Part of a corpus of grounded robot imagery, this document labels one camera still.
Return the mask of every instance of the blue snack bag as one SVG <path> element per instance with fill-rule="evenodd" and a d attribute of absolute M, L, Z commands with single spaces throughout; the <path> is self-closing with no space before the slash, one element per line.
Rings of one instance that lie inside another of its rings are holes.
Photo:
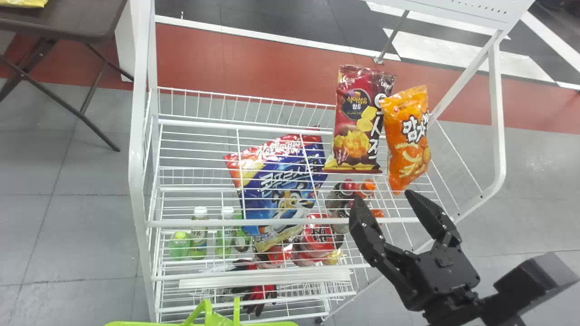
<path fill-rule="evenodd" d="M 240 156 L 231 153 L 224 159 L 234 178 L 240 205 L 245 207 L 246 219 L 306 218 L 316 203 L 315 191 L 327 178 L 322 173 L 326 159 L 319 136 L 300 138 L 288 134 L 248 148 Z M 253 237 L 256 250 L 264 252 L 298 235 L 302 225 L 254 225 L 242 229 Z"/>

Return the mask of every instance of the red floor stripe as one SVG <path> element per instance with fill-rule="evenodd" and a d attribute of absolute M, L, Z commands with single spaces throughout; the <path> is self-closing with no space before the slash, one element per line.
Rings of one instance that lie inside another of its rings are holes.
<path fill-rule="evenodd" d="M 17 61 L 34 39 L 18 35 L 8 51 Z M 113 59 L 113 41 L 100 49 Z M 397 61 L 374 65 L 369 57 L 158 24 L 160 86 L 227 92 L 317 103 L 335 101 L 336 74 L 341 64 L 358 63 L 397 75 L 395 92 L 426 84 L 434 107 L 460 72 Z M 33 76 L 43 82 L 89 86 L 98 60 L 82 45 L 61 42 Z M 8 71 L 0 67 L 0 77 Z M 490 123 L 488 80 L 476 75 L 441 119 Z M 580 95 L 574 90 L 503 79 L 505 124 L 508 127 L 580 134 Z M 130 89 L 119 74 L 105 71 L 101 87 Z"/>
<path fill-rule="evenodd" d="M 28 34 L 17 34 L 6 51 L 6 57 L 13 63 L 20 61 L 36 41 Z M 118 64 L 117 47 L 113 39 L 95 46 L 101 54 Z M 59 41 L 46 58 L 36 66 L 31 76 L 37 81 L 56 84 L 91 86 L 101 61 L 83 44 Z M 12 70 L 0 64 L 0 77 L 7 78 Z M 121 81 L 119 73 L 106 67 L 100 80 L 100 87 L 115 89 L 133 89 L 133 85 Z"/>

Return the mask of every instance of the white bottle cap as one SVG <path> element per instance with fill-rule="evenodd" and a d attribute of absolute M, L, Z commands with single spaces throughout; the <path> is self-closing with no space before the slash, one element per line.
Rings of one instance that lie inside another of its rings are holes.
<path fill-rule="evenodd" d="M 194 210 L 193 210 L 193 215 L 195 215 L 196 219 L 202 219 L 205 217 L 205 215 L 208 214 L 208 208 L 205 206 L 197 206 Z"/>
<path fill-rule="evenodd" d="M 222 216 L 224 219 L 231 219 L 234 216 L 234 208 L 231 206 L 224 206 L 222 208 Z"/>

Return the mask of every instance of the robotic arm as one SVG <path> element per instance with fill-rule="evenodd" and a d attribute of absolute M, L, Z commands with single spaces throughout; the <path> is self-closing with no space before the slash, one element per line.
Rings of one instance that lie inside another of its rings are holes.
<path fill-rule="evenodd" d="M 497 294 L 479 298 L 472 289 L 480 276 L 461 250 L 461 236 L 449 216 L 421 194 L 406 190 L 405 196 L 433 239 L 431 250 L 415 254 L 387 243 L 360 197 L 350 211 L 350 234 L 365 260 L 394 285 L 404 306 L 424 311 L 431 326 L 459 326 L 478 317 L 487 326 L 525 326 L 520 314 L 580 280 L 554 253 L 547 253 L 498 280 Z"/>

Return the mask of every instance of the green bottle cap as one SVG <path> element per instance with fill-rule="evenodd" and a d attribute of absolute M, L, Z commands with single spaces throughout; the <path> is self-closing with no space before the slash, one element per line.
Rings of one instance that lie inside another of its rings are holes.
<path fill-rule="evenodd" d="M 185 239 L 186 237 L 187 237 L 187 233 L 185 233 L 183 231 L 177 231 L 175 233 L 175 238 L 176 239 L 182 240 L 182 239 Z"/>

